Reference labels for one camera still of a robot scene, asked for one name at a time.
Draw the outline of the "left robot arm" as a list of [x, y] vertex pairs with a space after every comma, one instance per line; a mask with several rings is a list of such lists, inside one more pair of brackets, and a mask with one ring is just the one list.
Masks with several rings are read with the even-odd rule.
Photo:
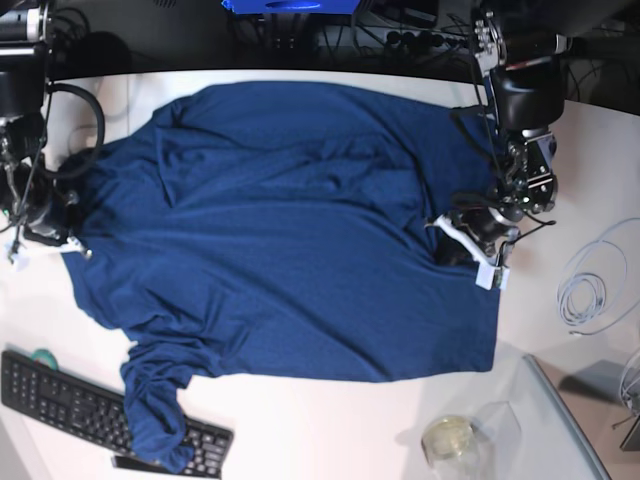
[[571, 41], [553, 19], [549, 7], [534, 1], [479, 1], [471, 11], [471, 76], [487, 99], [453, 109], [450, 118], [495, 179], [485, 194], [453, 194], [444, 216], [453, 233], [436, 250], [442, 265], [470, 260], [472, 248], [504, 264], [523, 236], [519, 222], [555, 206], [550, 126], [564, 111], [560, 56]]

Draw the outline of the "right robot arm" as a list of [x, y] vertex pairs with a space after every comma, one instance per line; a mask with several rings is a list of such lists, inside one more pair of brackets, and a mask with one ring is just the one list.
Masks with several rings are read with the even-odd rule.
[[[105, 116], [96, 97], [51, 79], [54, 12], [53, 1], [1, 3], [1, 212], [7, 218], [3, 229], [15, 231], [12, 253], [21, 239], [58, 249], [83, 247], [67, 219], [77, 194], [60, 191], [58, 183], [85, 174], [105, 140]], [[84, 100], [96, 119], [96, 143], [88, 157], [62, 171], [48, 169], [44, 154], [56, 93]]]

